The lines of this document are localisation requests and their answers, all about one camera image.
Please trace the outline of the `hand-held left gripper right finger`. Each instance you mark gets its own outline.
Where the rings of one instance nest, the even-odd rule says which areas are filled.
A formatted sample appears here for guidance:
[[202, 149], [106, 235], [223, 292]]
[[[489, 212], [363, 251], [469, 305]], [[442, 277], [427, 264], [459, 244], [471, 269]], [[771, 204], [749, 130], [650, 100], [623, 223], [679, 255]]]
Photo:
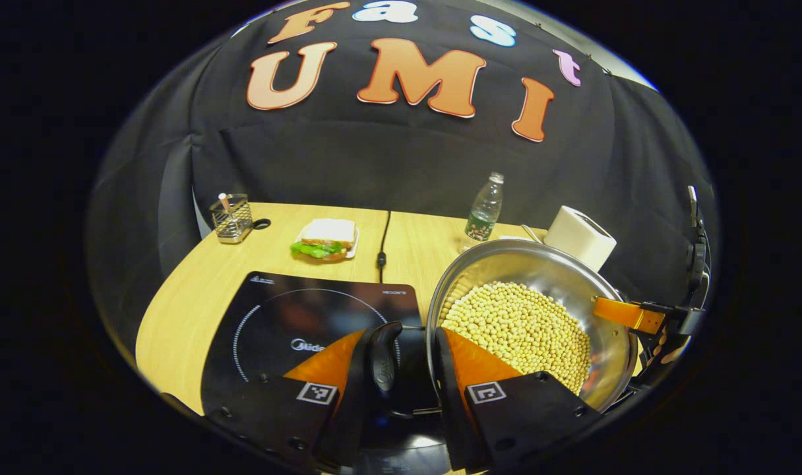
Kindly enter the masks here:
[[470, 339], [439, 328], [432, 375], [451, 466], [518, 473], [575, 444], [602, 415], [554, 375], [521, 375]]

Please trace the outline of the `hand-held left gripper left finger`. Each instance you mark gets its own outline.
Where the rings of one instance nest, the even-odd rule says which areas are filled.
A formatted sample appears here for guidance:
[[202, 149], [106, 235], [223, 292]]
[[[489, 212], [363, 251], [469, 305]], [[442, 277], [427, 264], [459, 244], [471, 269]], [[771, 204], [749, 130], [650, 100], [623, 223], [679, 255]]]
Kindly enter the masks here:
[[356, 331], [286, 375], [261, 375], [205, 419], [238, 445], [293, 472], [352, 466], [367, 413], [371, 335], [370, 329]]

